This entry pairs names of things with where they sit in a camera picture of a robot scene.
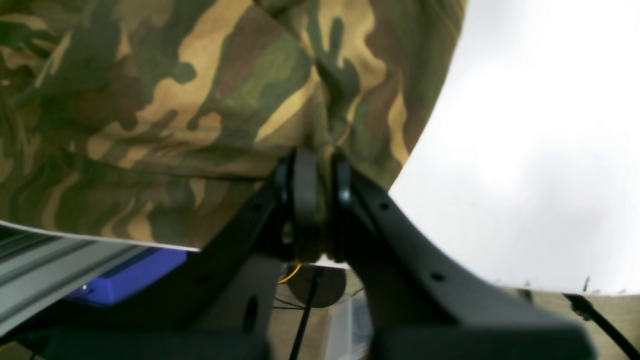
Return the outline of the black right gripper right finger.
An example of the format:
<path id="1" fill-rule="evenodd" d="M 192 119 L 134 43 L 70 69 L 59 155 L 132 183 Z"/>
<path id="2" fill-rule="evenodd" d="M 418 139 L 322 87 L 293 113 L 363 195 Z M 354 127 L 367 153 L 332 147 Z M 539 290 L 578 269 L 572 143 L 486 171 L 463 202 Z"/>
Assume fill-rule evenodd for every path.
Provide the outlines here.
<path id="1" fill-rule="evenodd" d="M 327 252 L 365 287 L 371 360 L 593 360 L 575 321 L 474 275 L 345 155 L 330 160 Z"/>

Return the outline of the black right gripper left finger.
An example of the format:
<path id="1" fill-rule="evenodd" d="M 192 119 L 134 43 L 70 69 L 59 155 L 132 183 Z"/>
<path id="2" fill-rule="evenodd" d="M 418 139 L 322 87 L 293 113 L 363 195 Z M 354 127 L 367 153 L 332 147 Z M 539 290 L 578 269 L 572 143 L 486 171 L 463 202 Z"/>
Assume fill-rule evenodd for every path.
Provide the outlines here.
<path id="1" fill-rule="evenodd" d="M 39 333 L 47 360 L 268 360 L 281 267 L 322 253 L 318 160 L 299 148 L 200 253 L 128 300 Z"/>

